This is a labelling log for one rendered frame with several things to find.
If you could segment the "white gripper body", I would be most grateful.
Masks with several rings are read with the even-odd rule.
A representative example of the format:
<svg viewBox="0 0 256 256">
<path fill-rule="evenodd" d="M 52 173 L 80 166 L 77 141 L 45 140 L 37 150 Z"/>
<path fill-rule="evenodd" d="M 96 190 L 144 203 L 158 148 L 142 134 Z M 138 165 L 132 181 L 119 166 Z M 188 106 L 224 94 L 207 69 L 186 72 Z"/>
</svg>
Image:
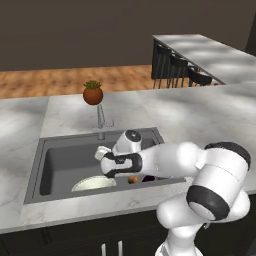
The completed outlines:
<svg viewBox="0 0 256 256">
<path fill-rule="evenodd" d="M 101 160 L 105 154 L 109 153 L 110 149 L 105 146 L 99 146 L 95 152 L 94 158 L 96 160 Z"/>
</svg>

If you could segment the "white bowl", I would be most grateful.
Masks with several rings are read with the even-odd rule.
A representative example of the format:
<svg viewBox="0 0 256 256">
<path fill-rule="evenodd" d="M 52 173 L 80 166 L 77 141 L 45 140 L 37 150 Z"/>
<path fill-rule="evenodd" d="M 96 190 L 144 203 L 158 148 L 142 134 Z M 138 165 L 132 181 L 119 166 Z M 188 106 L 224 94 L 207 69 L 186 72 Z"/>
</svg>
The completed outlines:
<svg viewBox="0 0 256 256">
<path fill-rule="evenodd" d="M 79 181 L 72 188 L 72 192 L 93 190 L 100 188 L 107 188 L 116 186 L 117 183 L 114 178 L 107 178 L 104 175 L 92 176 Z"/>
</svg>

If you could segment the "silver sink tap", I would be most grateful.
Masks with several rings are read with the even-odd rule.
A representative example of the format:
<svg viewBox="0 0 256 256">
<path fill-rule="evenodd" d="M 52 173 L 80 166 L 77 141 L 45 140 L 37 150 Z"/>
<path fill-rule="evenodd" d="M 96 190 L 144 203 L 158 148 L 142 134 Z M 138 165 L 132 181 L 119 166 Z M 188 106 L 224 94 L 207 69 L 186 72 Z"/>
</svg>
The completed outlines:
<svg viewBox="0 0 256 256">
<path fill-rule="evenodd" d="M 97 105 L 97 125 L 93 128 L 93 131 L 97 134 L 98 140 L 104 140 L 106 132 L 114 127 L 114 120 L 106 120 L 104 115 L 103 106 Z"/>
</svg>

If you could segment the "grey sink basin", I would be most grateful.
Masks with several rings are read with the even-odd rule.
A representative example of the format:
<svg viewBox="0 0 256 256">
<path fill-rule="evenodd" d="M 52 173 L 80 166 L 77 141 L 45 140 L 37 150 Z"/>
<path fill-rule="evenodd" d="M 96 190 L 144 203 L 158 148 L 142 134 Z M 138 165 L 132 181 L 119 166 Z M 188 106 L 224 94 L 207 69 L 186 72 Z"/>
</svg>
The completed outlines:
<svg viewBox="0 0 256 256">
<path fill-rule="evenodd" d="M 135 184 L 129 184 L 127 177 L 117 177 L 115 186 L 73 192 L 73 187 L 81 180 L 102 174 L 100 162 L 94 158 L 97 147 L 103 145 L 112 149 L 122 133 L 122 130 L 107 131 L 104 140 L 99 140 L 97 133 L 40 138 L 24 203 L 31 204 L 185 181 L 184 178 L 155 178 L 152 181 L 145 181 L 143 176 L 139 176 Z"/>
</svg>

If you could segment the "potted plant in brown pot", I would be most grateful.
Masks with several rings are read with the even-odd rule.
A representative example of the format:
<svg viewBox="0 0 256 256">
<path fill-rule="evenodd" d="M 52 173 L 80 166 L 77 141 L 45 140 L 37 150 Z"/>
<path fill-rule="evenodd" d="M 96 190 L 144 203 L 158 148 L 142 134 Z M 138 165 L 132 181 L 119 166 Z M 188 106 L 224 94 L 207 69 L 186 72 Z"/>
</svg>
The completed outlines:
<svg viewBox="0 0 256 256">
<path fill-rule="evenodd" d="M 83 99 L 89 105 L 98 105 L 103 99 L 102 84 L 90 80 L 84 84 Z"/>
</svg>

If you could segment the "dark cupboard door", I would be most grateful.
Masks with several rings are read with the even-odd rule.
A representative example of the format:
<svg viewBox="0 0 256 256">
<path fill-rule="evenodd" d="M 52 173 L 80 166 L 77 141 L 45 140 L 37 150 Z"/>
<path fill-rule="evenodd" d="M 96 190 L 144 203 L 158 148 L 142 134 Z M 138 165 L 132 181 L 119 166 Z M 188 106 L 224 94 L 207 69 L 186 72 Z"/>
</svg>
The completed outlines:
<svg viewBox="0 0 256 256">
<path fill-rule="evenodd" d="M 102 220 L 0 235 L 0 256 L 102 256 L 108 225 Z"/>
<path fill-rule="evenodd" d="M 155 256 L 167 236 L 154 211 L 116 216 L 114 233 L 123 242 L 123 256 Z"/>
</svg>

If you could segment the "black bar stool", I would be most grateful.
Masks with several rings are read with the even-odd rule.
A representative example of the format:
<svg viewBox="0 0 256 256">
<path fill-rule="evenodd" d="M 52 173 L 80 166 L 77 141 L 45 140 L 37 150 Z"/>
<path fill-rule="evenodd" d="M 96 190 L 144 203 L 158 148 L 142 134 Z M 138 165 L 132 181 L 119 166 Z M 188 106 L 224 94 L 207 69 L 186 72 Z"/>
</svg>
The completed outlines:
<svg viewBox="0 0 256 256">
<path fill-rule="evenodd" d="M 171 71 L 168 87 L 175 88 L 178 86 L 179 78 L 184 79 L 188 66 L 188 61 L 181 58 L 175 53 L 170 54 Z"/>
<path fill-rule="evenodd" d="M 210 85 L 212 78 L 208 75 L 204 75 L 199 72 L 199 69 L 195 66 L 188 66 L 188 77 L 189 77 L 189 86 L 192 86 L 193 83 L 198 84 L 199 86 Z"/>
<path fill-rule="evenodd" d="M 164 72 L 169 71 L 169 55 L 171 50 L 164 47 L 163 45 L 158 44 L 156 46 L 157 51 L 157 66 L 154 78 L 154 84 L 161 87 L 161 82 L 164 79 Z"/>
</svg>

